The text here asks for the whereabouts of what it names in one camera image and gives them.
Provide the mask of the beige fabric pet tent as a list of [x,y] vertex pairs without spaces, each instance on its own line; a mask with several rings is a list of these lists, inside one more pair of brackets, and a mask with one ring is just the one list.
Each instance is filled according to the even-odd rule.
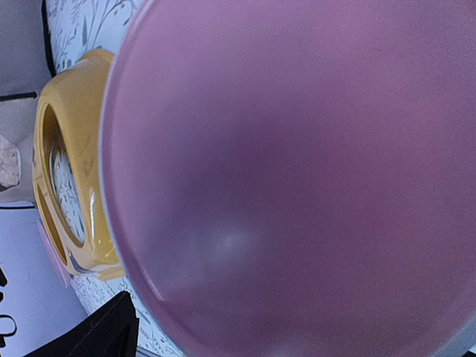
[[39,96],[56,74],[45,1],[1,2],[1,203],[35,203]]

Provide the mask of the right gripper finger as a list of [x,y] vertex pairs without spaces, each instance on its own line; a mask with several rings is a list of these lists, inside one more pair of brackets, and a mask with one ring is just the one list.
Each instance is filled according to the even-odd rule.
[[139,319],[128,292],[119,292],[66,334],[29,356],[135,357]]

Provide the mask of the pink footed pet bowl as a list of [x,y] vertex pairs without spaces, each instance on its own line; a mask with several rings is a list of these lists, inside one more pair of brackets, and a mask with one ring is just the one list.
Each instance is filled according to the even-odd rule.
[[475,345],[475,3],[145,1],[103,201],[187,356]]

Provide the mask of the yellow double bowl holder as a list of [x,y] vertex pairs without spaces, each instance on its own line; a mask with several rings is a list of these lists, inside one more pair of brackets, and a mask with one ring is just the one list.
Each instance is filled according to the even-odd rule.
[[113,54],[95,49],[42,90],[33,135],[33,189],[46,246],[71,275],[125,275],[100,189],[100,113]]

